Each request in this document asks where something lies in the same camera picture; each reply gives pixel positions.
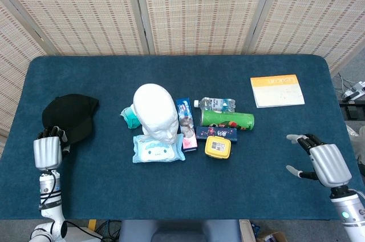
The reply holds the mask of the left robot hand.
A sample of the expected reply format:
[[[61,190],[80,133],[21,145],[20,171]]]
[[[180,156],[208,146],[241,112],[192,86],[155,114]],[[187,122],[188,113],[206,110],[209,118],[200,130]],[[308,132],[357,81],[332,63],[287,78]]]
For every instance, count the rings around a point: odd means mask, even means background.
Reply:
[[[33,143],[35,166],[41,171],[57,169],[70,153],[70,142],[58,126],[47,127]]]

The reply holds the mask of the black baseball cap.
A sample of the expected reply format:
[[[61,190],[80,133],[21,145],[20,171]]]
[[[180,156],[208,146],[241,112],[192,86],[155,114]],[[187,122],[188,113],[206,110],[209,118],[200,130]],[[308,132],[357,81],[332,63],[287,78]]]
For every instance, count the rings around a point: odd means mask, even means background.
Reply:
[[[77,143],[88,137],[93,129],[93,115],[99,100],[81,94],[56,97],[42,112],[45,128],[57,126],[67,137],[67,144]]]

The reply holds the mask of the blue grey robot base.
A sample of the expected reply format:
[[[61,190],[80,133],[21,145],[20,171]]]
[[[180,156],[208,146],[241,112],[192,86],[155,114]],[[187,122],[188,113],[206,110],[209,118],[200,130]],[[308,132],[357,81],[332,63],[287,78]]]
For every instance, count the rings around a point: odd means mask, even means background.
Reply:
[[[241,242],[238,220],[123,220],[119,242]]]

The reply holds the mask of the white foam mannequin head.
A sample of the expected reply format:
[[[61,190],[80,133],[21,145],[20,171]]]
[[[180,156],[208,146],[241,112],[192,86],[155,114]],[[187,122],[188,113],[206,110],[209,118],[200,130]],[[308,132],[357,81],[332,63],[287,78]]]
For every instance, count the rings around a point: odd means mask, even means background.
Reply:
[[[165,88],[153,83],[140,86],[133,96],[133,107],[145,135],[166,144],[177,141],[177,110]]]

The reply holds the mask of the grey cloth bundle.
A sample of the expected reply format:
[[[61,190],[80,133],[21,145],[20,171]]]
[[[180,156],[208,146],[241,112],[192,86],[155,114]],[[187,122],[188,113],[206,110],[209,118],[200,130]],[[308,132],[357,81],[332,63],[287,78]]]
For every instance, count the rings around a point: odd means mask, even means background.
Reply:
[[[348,135],[354,150],[354,155],[362,176],[365,177],[365,126],[362,126],[358,132],[346,125]]]

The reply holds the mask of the white power strip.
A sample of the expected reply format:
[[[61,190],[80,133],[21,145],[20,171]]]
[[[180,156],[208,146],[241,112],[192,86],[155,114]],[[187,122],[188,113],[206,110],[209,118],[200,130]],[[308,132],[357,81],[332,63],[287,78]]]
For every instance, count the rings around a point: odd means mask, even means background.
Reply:
[[[342,96],[343,101],[356,100],[365,95],[365,82],[358,82],[349,90],[345,91]]]

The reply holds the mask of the orange white booklet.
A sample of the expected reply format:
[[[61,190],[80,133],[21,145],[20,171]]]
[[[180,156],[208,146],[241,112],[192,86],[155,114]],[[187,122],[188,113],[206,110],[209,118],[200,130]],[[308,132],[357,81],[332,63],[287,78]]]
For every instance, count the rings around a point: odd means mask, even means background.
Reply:
[[[304,105],[298,78],[295,74],[250,78],[257,108]]]

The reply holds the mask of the teal green wipes pack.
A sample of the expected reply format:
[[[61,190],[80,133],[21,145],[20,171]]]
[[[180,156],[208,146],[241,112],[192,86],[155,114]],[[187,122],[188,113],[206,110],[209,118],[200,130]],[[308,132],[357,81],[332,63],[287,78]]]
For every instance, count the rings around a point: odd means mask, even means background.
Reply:
[[[141,125],[133,105],[123,109],[120,116],[124,119],[129,129],[138,128]]]

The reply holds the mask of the brown cardboard box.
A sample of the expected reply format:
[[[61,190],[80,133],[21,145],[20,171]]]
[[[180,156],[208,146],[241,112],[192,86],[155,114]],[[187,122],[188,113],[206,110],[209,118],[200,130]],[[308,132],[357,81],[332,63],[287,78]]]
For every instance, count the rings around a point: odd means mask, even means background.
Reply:
[[[242,242],[288,242],[280,231],[262,231],[260,227],[248,219],[239,219]]]

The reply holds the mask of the light blue cartoon wipes pack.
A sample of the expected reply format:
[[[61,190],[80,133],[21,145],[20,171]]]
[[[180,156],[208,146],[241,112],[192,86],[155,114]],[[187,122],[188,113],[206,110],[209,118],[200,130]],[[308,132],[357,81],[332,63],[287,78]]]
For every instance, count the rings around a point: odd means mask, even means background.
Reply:
[[[133,137],[133,163],[174,162],[185,161],[182,151],[183,134],[177,134],[177,141],[172,144],[164,143],[149,135]]]

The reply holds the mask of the dark blue slim box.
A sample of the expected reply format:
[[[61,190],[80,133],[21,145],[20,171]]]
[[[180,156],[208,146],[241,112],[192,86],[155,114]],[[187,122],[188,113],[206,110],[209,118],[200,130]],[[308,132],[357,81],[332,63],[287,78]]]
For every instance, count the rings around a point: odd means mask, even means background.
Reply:
[[[225,127],[196,127],[196,138],[198,140],[206,140],[209,136],[219,136],[230,140],[231,142],[237,142],[237,129],[225,128]]]

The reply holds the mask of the yellow lid green tub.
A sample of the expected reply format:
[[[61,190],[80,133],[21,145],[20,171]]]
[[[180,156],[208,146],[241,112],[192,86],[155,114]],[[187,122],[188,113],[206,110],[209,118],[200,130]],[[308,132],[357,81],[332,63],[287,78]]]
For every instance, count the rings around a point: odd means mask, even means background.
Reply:
[[[220,136],[208,136],[205,143],[205,155],[215,159],[228,159],[231,141]]]

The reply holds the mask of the clear plastic water bottle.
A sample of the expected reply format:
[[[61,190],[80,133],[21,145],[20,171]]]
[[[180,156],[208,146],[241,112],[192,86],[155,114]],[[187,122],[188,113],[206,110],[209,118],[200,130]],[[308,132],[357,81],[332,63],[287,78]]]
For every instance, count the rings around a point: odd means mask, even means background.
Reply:
[[[234,99],[204,97],[201,100],[194,100],[193,106],[201,111],[235,112],[236,101]]]

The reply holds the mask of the blue pink cookie box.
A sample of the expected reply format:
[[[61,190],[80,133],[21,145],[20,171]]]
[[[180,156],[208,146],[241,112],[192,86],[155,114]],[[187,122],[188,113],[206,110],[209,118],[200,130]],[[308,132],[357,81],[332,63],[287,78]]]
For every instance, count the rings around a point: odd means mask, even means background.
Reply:
[[[192,108],[189,98],[176,100],[180,132],[183,134],[182,148],[184,152],[197,149],[197,139],[194,129]]]

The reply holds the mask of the black metal bracket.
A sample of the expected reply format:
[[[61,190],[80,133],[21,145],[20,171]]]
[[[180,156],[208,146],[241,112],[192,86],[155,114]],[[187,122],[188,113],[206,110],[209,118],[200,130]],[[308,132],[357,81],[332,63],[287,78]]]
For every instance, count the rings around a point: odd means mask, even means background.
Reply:
[[[355,100],[339,102],[344,120],[346,121],[365,121],[365,100]]]

